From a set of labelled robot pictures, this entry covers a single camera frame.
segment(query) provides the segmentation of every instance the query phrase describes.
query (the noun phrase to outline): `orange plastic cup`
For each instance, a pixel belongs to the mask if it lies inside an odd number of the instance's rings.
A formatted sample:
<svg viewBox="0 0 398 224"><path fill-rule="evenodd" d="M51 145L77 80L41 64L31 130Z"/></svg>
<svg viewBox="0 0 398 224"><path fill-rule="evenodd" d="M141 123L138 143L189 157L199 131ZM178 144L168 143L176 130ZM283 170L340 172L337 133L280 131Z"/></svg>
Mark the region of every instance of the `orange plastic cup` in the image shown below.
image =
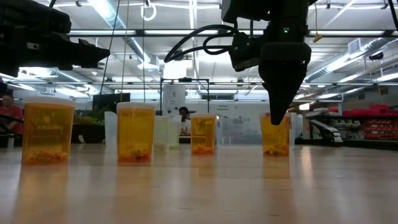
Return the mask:
<svg viewBox="0 0 398 224"><path fill-rule="evenodd" d="M193 113L190 118L192 154L215 154L216 115Z"/></svg>
<svg viewBox="0 0 398 224"><path fill-rule="evenodd" d="M269 113L260 115L262 152L264 156L289 156L290 115L286 114L276 126L271 124Z"/></svg>
<svg viewBox="0 0 398 224"><path fill-rule="evenodd" d="M22 165L67 163L75 102L55 97L25 99Z"/></svg>
<svg viewBox="0 0 398 224"><path fill-rule="evenodd" d="M154 140L155 106L118 103L118 162L150 162Z"/></svg>

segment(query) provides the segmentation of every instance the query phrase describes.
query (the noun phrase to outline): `person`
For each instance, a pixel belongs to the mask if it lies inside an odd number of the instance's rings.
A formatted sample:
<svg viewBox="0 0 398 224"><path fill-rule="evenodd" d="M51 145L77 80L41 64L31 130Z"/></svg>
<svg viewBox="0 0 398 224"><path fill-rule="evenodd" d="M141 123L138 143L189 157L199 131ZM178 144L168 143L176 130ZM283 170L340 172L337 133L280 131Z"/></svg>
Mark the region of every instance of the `person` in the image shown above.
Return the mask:
<svg viewBox="0 0 398 224"><path fill-rule="evenodd" d="M181 115L181 134L189 134L191 132L191 121L189 120L189 110L182 106L179 110Z"/></svg>
<svg viewBox="0 0 398 224"><path fill-rule="evenodd" d="M24 119L22 109L14 105L14 98L9 93L6 93L2 96L2 106L0 107L0 114L16 119ZM4 124L12 133L23 134L22 123L18 121L11 121L10 119L6 118L0 118L0 122L2 122L2 124Z"/></svg>

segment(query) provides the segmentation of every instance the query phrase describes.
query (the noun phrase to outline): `man in red shirt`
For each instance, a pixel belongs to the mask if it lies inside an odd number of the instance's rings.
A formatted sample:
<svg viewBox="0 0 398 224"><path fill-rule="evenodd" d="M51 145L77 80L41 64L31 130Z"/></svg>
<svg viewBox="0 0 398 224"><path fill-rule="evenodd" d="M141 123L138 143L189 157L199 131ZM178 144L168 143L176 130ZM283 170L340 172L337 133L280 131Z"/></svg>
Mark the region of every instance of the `man in red shirt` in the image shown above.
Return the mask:
<svg viewBox="0 0 398 224"><path fill-rule="evenodd" d="M10 94L2 96L2 106L0 107L0 114L6 115L16 119L24 119L22 109L14 105L14 98ZM0 122L7 126L7 128L14 134L23 134L22 123L11 121L9 119L0 118Z"/></svg>

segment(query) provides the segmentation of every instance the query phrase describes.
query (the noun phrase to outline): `wooden table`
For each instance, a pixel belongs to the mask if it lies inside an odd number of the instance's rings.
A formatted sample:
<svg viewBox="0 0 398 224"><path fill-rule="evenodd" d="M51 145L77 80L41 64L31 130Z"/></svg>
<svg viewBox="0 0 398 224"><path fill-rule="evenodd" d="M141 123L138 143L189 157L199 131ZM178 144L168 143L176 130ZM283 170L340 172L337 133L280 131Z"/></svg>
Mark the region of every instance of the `wooden table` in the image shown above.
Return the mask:
<svg viewBox="0 0 398 224"><path fill-rule="evenodd" d="M116 151L75 145L69 166L23 167L0 150L0 223L397 223L398 153L302 147L263 159L259 147L216 157L189 147L152 165L118 167Z"/></svg>

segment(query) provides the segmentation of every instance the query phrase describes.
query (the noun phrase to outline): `ceiling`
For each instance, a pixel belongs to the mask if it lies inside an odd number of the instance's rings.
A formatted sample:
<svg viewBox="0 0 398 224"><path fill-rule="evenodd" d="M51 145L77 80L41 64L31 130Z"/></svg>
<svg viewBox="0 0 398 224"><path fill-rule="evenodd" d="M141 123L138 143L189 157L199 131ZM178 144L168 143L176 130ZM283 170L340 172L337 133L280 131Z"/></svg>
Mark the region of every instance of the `ceiling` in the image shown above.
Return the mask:
<svg viewBox="0 0 398 224"><path fill-rule="evenodd" d="M109 30L110 26L100 16L98 10L90 5L90 1L81 0L82 7L75 6L75 1L57 0L56 9L67 13L72 21L73 30ZM144 21L141 16L141 6L144 1L120 0L119 16L124 21L128 29L197 29L210 24L221 23L221 9L219 5L221 0L192 0L192 4L197 7L190 7L191 0L151 0L150 4L156 7L156 15L150 21ZM38 0L41 4L49 4L48 0ZM330 3L331 8L326 9L326 4ZM118 0L113 1L113 5L117 8ZM311 30L394 30L391 12L389 8L383 7L383 0L319 0L317 3L317 13L314 7L310 7L308 12L308 28ZM150 17L153 9L144 10L144 15ZM238 20L239 29L249 29L249 21L244 19ZM254 28L265 29L267 22L254 22ZM120 37L82 37L92 44L97 43L98 47L109 48L111 46L111 57L109 58L106 77L112 78L114 81L120 82L124 71L124 81L140 82L144 79L146 82L160 80L158 71L141 70L137 66L141 64L135 53L127 46ZM158 56L160 65L163 65L162 59L168 51L181 39L181 37L135 37L136 42L144 49L145 53ZM189 40L182 47L187 50L194 45L201 46L206 37L196 37L194 42ZM313 43L313 37L307 37L305 42L312 48L312 60L308 65L308 74L314 73L322 65L328 63L329 60L346 51L348 44L355 37L324 37L316 43ZM231 37L224 37L212 40L210 45L230 45ZM391 58L395 58L395 52L390 51ZM209 78L214 82L231 82L238 78L243 78L245 82L260 82L257 68L245 70L243 72L235 72L231 66L228 54L217 56L207 55L203 51L198 53L198 73L197 78ZM369 62L366 66L376 66L381 62ZM194 78L192 60L186 60L187 76ZM337 82L344 77L355 74L356 72L365 70L364 59L357 58L355 63L349 64L335 70L323 77L312 82ZM104 70L92 70L83 68L74 68L73 71L84 77L102 81ZM125 88L140 89L143 85L125 85ZM111 90L120 89L121 86L110 85ZM146 88L157 89L159 85L147 85ZM217 86L220 88L234 88L236 86ZM319 89L317 86L311 88L303 88L301 92L309 93Z"/></svg>

